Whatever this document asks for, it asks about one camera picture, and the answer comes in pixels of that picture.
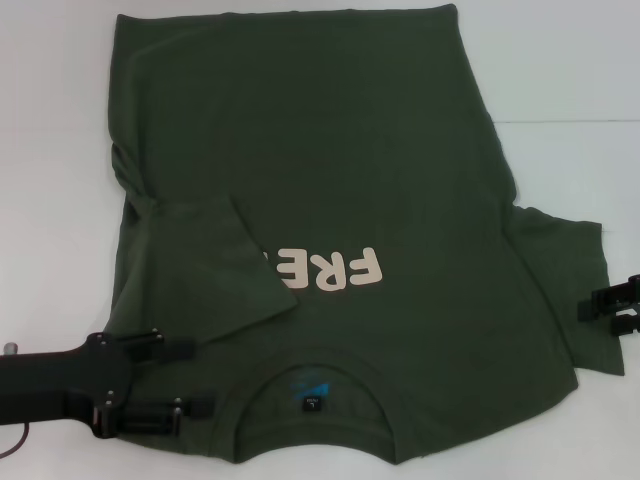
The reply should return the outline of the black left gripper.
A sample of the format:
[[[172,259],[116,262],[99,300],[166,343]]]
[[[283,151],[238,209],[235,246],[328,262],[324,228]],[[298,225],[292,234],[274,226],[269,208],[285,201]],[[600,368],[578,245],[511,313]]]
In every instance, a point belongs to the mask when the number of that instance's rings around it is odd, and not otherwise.
[[[91,334],[61,352],[1,357],[1,424],[76,420],[93,435],[178,436],[186,419],[214,415],[212,395],[126,403],[133,362],[173,362],[195,355],[193,338],[167,338],[157,329],[128,335],[122,346],[107,334]]]

